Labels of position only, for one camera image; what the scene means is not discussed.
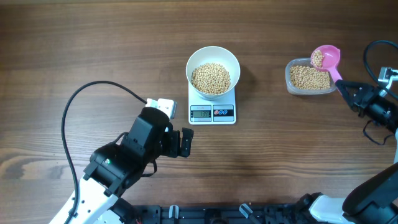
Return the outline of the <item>pink plastic measuring scoop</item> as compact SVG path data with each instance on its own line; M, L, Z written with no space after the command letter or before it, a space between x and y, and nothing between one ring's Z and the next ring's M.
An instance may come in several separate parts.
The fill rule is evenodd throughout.
M342 77L337 70L337 67L340 62L340 49L336 48L333 45L321 45L317 47L315 50L318 49L322 51L324 59L323 59L322 68L317 68L317 67L315 68L321 72L328 72L333 82L341 80Z

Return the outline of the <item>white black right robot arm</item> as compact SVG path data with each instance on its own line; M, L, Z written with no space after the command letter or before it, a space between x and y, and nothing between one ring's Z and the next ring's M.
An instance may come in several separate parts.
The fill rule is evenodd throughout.
M397 137L397 106L380 95L381 88L338 80L335 83L351 110L359 117L386 127ZM297 209L319 223L397 223L397 158L387 169L356 187L345 198L306 194Z

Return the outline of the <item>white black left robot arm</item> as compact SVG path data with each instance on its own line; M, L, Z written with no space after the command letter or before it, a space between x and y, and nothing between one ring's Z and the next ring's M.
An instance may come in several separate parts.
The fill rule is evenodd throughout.
M83 177L52 223L140 223L141 215L122 194L146 177L147 165L159 156L188 157L193 135L188 128L175 131L161 110L143 108L128 133L92 153Z

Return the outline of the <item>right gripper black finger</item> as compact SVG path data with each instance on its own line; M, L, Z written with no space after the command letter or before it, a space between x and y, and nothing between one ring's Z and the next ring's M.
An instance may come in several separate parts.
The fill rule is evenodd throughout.
M352 111L357 111L358 107L354 104L354 96L349 88L346 87L338 87L339 92L341 93L343 99L349 106Z
M346 90L348 88L354 88L354 89L373 88L373 86L368 83L352 82L347 80L337 80L335 82L335 85L339 90Z

